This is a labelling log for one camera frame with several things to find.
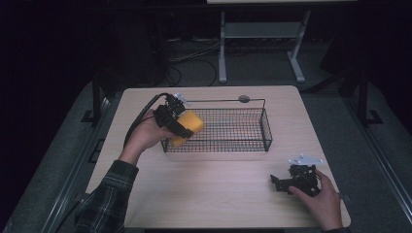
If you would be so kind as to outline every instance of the metal stand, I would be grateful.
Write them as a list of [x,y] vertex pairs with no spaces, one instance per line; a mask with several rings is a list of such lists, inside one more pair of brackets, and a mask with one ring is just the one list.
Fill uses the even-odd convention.
[[310,11],[306,11],[301,22],[225,22],[221,19],[221,52],[219,54],[219,82],[226,83],[224,44],[226,38],[295,38],[296,44],[288,51],[294,75],[299,83],[304,83],[302,71],[297,63],[297,54],[305,34]]

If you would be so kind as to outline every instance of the finger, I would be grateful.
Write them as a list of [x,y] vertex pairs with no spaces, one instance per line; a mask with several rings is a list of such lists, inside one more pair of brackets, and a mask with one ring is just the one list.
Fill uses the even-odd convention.
[[329,190],[333,190],[334,191],[334,187],[332,182],[330,181],[330,178],[323,174],[321,171],[319,170],[315,170],[316,175],[319,176],[319,179],[321,179],[321,186],[322,189],[329,189]]
[[308,196],[306,193],[302,192],[299,188],[295,186],[290,186],[289,191],[293,193],[297,198],[299,198],[306,205],[309,204],[311,197]]

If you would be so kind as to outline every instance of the person's arm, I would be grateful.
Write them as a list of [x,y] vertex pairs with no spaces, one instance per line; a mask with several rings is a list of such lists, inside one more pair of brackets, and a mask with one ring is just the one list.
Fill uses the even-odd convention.
[[76,232],[123,232],[128,199],[139,169],[136,167],[145,149],[162,138],[174,135],[160,129],[149,110],[143,121],[133,130],[119,160],[94,189],[76,214]]
[[322,188],[317,196],[310,197],[294,186],[290,186],[289,191],[306,205],[324,232],[350,232],[349,228],[344,228],[342,224],[339,194],[329,177],[318,170],[315,172],[321,180]]

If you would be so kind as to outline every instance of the small black device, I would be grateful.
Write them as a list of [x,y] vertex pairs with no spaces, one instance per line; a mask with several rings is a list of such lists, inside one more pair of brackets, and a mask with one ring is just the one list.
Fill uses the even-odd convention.
[[288,194],[290,186],[295,186],[309,196],[316,196],[321,190],[318,188],[318,177],[315,173],[316,166],[292,165],[289,169],[292,178],[280,180],[270,175],[270,180],[275,184],[277,191],[284,191]]
[[182,138],[190,138],[193,135],[193,132],[191,130],[186,129],[181,123],[177,121],[179,115],[186,110],[183,101],[172,94],[160,93],[146,105],[142,112],[140,112],[139,116],[137,116],[133,121],[127,131],[123,146],[126,145],[133,130],[144,120],[143,116],[145,115],[145,113],[161,96],[166,97],[166,102],[164,105],[159,105],[157,109],[154,110],[154,119],[157,125],[160,128],[167,128],[172,133]]

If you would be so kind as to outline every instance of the wrist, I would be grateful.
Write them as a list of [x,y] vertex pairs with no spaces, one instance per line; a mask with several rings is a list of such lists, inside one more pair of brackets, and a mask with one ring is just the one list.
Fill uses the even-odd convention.
[[133,148],[131,146],[126,146],[119,156],[119,160],[130,163],[131,165],[136,166],[137,161],[139,160],[140,155],[144,149],[142,148]]

